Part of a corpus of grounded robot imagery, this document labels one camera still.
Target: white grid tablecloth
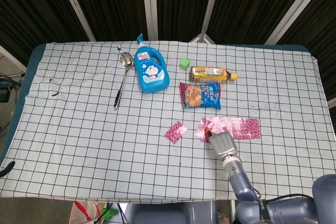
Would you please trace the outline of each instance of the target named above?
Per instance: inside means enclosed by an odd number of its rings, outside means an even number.
[[[313,181],[335,173],[336,147],[317,61],[309,53],[174,41],[152,41],[171,82],[141,92],[135,69],[113,103],[124,68],[121,52],[136,42],[47,44],[20,123],[1,167],[1,197],[130,202],[234,199],[222,163],[194,136],[203,117],[259,118],[261,139],[236,141],[244,169],[262,198],[311,195]],[[222,84],[222,109],[182,109],[179,68],[218,66],[236,71]],[[164,136],[180,120],[176,144]]]

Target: plastic bottle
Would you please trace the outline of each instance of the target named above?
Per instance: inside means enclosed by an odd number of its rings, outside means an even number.
[[[226,80],[236,80],[237,73],[230,73],[225,68],[216,67],[192,67],[190,70],[190,80],[196,82],[218,82]]]
[[[154,93],[169,86],[169,75],[162,54],[142,43],[142,34],[136,40],[139,49],[134,56],[134,65],[138,73],[139,85],[143,92]]]

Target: green cube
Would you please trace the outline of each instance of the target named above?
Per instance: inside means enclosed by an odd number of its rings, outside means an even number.
[[[180,68],[187,70],[187,68],[189,67],[190,61],[188,59],[183,59],[180,62]]]

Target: green object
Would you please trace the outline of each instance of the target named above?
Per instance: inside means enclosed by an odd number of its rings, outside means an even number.
[[[107,208],[103,208],[101,213],[104,213],[106,211]],[[116,216],[118,214],[118,210],[116,209],[109,209],[102,217],[102,220],[109,220],[111,219],[113,216]]]
[[[190,61],[188,59],[183,59],[180,62],[180,68],[187,70],[187,68],[189,67]]]

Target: pink candy wrapper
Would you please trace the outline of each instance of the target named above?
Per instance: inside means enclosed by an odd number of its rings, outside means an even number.
[[[201,138],[203,142],[210,143],[204,133],[205,127],[208,127],[213,134],[228,131],[232,138],[237,140],[260,138],[257,118],[202,118],[195,136]]]
[[[180,121],[177,121],[165,134],[165,136],[175,144],[187,131]]]

